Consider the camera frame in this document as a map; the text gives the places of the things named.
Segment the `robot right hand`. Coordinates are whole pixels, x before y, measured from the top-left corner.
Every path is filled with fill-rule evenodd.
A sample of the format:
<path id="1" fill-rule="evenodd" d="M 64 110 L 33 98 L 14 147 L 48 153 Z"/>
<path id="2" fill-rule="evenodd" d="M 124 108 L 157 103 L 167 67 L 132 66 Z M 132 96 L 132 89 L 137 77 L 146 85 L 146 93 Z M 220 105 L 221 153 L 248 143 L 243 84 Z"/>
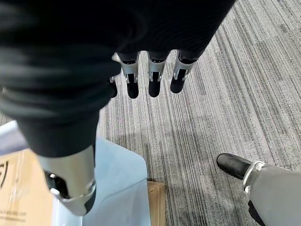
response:
<path id="1" fill-rule="evenodd" d="M 138 57 L 149 56 L 149 95 L 160 92 L 166 58 L 177 50 L 170 89 L 179 93 L 234 5 L 232 0 L 3 0 L 0 110 L 37 154 L 51 193 L 77 216 L 96 196 L 99 111 L 139 94 Z"/>

